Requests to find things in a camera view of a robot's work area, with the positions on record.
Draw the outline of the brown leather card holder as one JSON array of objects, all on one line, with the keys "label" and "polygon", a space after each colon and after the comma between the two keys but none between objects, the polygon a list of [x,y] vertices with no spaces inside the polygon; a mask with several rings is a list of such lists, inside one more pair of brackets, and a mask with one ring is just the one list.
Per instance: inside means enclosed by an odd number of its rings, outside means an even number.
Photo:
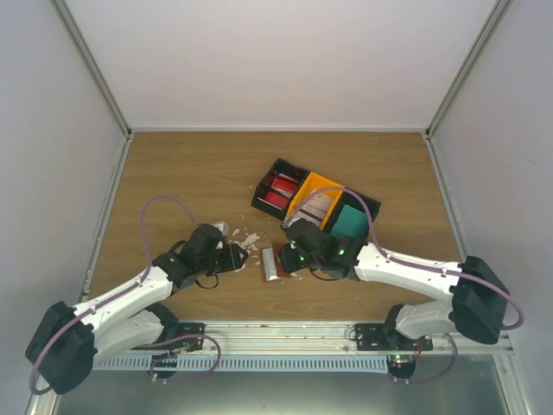
[{"label": "brown leather card holder", "polygon": [[262,279],[274,282],[291,278],[304,268],[299,252],[291,243],[274,243],[261,251]]}]

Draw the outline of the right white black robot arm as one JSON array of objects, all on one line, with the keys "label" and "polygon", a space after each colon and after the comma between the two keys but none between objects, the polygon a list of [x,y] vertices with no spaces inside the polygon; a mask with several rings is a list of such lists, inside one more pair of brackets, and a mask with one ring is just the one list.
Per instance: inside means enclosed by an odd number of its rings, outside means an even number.
[{"label": "right white black robot arm", "polygon": [[401,350],[415,339],[452,331],[473,342],[497,343],[509,292],[484,260],[439,262],[381,253],[372,242],[336,238],[303,218],[283,230],[288,242],[277,257],[287,273],[320,271],[332,280],[388,284],[430,297],[425,304],[391,307],[381,330],[389,348]]}]

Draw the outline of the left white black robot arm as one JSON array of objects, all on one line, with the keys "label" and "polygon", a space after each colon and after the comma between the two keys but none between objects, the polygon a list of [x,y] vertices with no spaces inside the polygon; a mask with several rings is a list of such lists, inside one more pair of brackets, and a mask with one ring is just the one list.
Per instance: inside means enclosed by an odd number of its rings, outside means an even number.
[{"label": "left white black robot arm", "polygon": [[50,306],[25,356],[31,363],[29,389],[35,395],[64,394],[80,385],[99,363],[132,349],[182,350],[197,346],[201,331],[185,333],[162,301],[245,264],[248,253],[228,243],[228,225],[200,224],[127,282],[73,306]]}]

